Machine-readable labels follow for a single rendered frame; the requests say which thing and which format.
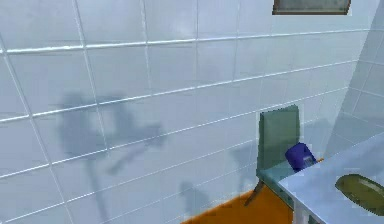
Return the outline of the green chair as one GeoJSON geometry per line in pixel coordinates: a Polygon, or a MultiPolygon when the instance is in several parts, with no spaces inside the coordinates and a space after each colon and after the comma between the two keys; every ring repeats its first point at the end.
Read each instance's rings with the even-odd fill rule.
{"type": "Polygon", "coordinates": [[[285,153],[296,145],[299,139],[300,119],[297,105],[260,114],[256,165],[258,183],[245,201],[245,206],[248,206],[266,186],[289,208],[294,207],[292,198],[278,185],[278,182],[294,174],[285,153]]]}

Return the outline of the pale blue table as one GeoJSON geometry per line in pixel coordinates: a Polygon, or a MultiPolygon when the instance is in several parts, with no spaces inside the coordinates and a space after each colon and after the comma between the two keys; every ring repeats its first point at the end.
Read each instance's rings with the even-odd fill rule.
{"type": "Polygon", "coordinates": [[[335,184],[347,174],[360,174],[384,186],[384,132],[278,182],[294,202],[292,224],[384,224],[349,200],[335,184]]]}

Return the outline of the olive green plate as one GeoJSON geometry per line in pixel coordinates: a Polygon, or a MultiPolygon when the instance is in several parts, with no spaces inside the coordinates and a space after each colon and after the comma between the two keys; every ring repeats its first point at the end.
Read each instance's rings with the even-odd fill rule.
{"type": "Polygon", "coordinates": [[[337,179],[335,188],[356,205],[384,216],[384,186],[360,174],[347,174],[337,179]]]}

